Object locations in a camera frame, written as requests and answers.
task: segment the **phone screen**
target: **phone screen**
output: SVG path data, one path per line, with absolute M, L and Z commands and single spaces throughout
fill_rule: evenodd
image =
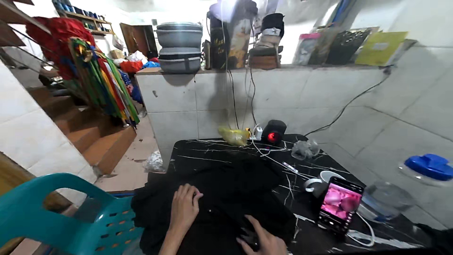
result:
M 332 177 L 321 205 L 319 223 L 335 231 L 347 232 L 362 193 L 363 187 Z

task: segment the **red light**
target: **red light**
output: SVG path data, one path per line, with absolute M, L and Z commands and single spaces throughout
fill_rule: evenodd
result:
M 276 133 L 269 133 L 269 134 L 267 135 L 267 140 L 268 140 L 269 142 L 275 142 L 275 141 L 277 141 L 277 136 L 278 136 L 278 135 L 277 135 Z

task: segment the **wooden shelf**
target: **wooden shelf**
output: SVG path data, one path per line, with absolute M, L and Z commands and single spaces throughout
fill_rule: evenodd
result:
M 73 13 L 73 12 L 66 11 L 66 10 L 58 10 L 58 12 L 64 13 L 64 14 L 66 14 L 67 16 L 78 17 L 78 18 L 82 18 L 82 19 L 86 19 L 86 20 L 93 20 L 93 21 L 95 21 L 95 22 L 104 23 L 104 24 L 109 24 L 109 25 L 112 24 L 112 23 L 107 22 L 107 21 L 105 21 L 105 20 L 95 19 L 95 18 L 92 18 L 92 17 L 89 17 L 89 16 L 85 16 L 85 15 L 82 15 L 82 14 Z
M 106 34 L 113 34 L 112 32 L 105 32 L 105 31 L 101 31 L 101 30 L 92 30 L 92 29 L 88 29 L 88 31 L 90 31 L 92 34 L 95 34 L 95 35 L 106 35 Z

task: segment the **pink image on screen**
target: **pink image on screen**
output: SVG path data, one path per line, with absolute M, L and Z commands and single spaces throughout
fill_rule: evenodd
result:
M 348 207 L 356 208 L 356 206 L 360 203 L 361 197 L 362 195 L 359 193 L 331 183 L 329 185 L 329 189 L 327 190 L 321 209 L 346 220 L 348 211 L 345 211 L 344 209 L 348 210 Z

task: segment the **marker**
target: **marker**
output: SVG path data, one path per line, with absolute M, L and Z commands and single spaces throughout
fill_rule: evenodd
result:
M 296 168 L 290 166 L 290 165 L 289 165 L 288 163 L 286 163 L 286 162 L 283 162 L 283 165 L 284 165 L 285 167 L 287 167 L 289 170 L 291 170 L 292 172 L 295 172 L 295 173 L 298 173 L 298 172 L 299 172 L 299 171 L 297 171 Z

